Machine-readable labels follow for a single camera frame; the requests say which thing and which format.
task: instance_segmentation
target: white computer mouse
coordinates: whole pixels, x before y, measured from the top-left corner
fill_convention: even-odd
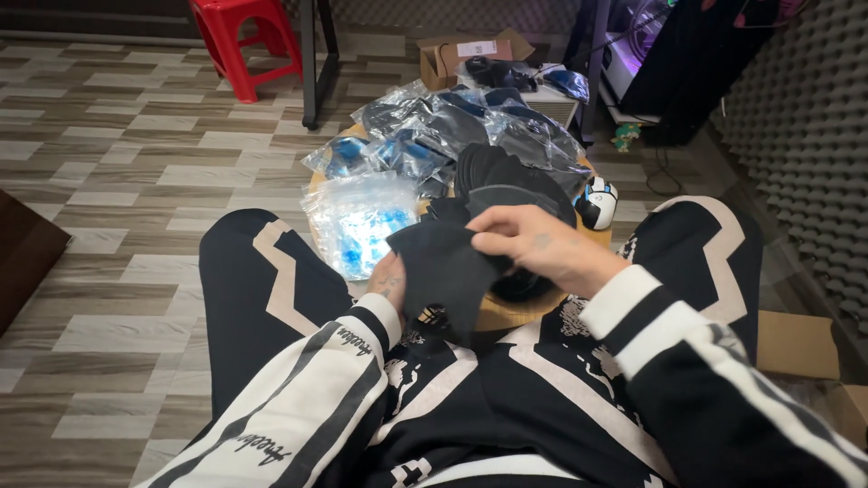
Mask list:
[[[603,230],[612,225],[618,206],[618,190],[600,176],[591,176],[584,191],[573,200],[582,224],[592,230]]]

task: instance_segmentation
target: green toy figure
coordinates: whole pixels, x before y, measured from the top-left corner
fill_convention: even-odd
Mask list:
[[[615,138],[612,139],[612,143],[615,144],[615,148],[618,149],[619,153],[628,153],[630,152],[630,143],[633,142],[634,139],[638,139],[641,134],[642,124],[629,122],[621,125],[615,131]]]

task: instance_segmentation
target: jacket sleeve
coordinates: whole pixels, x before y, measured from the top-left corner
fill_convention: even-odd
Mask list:
[[[382,405],[383,355],[400,335],[389,301],[363,296],[269,361],[208,434],[140,488],[312,486],[351,434],[358,436],[353,431],[369,409]],[[363,449],[377,426],[364,443],[351,444]]]
[[[580,318],[615,356],[682,488],[866,485],[859,449],[753,369],[728,326],[643,267],[615,276]]]

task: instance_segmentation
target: tattooed hand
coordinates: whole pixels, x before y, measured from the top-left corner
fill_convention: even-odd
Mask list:
[[[630,265],[536,205],[492,207],[467,228],[479,233],[472,241],[477,251],[507,255],[563,291],[586,298]]]
[[[377,266],[368,280],[368,293],[383,295],[398,312],[401,328],[404,328],[404,290],[406,289],[404,263],[395,253],[388,253]]]

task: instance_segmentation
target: round wooden table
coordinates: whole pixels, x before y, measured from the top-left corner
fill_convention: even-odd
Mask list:
[[[345,130],[341,134],[341,136],[355,136],[360,138],[366,138],[367,134],[365,133],[365,130],[361,128],[361,126],[356,124]],[[583,157],[581,160],[579,160],[579,162],[582,165],[593,169],[593,167],[586,158]],[[316,188],[316,185],[324,180],[325,177],[322,175],[322,173],[314,173],[313,177],[311,178],[311,190]],[[419,213],[425,213],[425,209],[427,207],[427,200],[420,201]],[[609,243],[612,241],[611,228],[607,228],[601,231],[589,230],[582,225],[581,218],[578,218],[578,222],[579,223],[577,227],[579,232],[581,232],[583,235],[588,236],[590,239],[596,241],[597,243],[608,247]],[[312,226],[311,233],[314,242],[317,242],[319,244],[319,237],[317,236],[316,229],[314,229]],[[535,300],[526,301],[524,303],[509,303],[498,299],[492,293],[487,293],[483,298],[482,303],[479,305],[477,330],[493,331],[524,325],[539,317],[542,317],[544,314],[553,310],[555,307],[558,306],[558,304],[561,303],[561,301],[566,296],[567,294],[564,293],[562,290],[555,288]]]

